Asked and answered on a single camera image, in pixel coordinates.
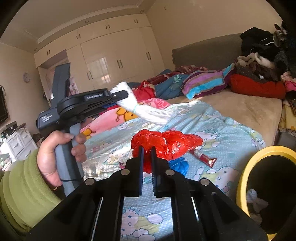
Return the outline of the person's left hand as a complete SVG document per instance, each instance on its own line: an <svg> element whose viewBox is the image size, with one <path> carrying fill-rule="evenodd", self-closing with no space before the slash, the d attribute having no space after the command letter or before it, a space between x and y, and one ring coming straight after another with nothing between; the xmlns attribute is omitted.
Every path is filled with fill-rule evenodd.
<svg viewBox="0 0 296 241"><path fill-rule="evenodd" d="M71 154L77 162L85 162L86 157L86 136L82 133L74 136L70 133L54 131L41 143L37 155L37 166L39 171L48 184L49 188L54 190L62 185L56 165L55 149L58 145L64 145L71 142L73 139L78 143L71 150Z"/></svg>

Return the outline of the green sleeve left forearm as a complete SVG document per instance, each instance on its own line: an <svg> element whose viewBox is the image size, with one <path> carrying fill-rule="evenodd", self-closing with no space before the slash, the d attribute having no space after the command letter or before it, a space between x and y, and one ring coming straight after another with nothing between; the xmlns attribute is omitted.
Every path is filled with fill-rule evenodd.
<svg viewBox="0 0 296 241"><path fill-rule="evenodd" d="M61 199L49 188L37 166L38 150L1 171L1 226L22 239Z"/></svg>

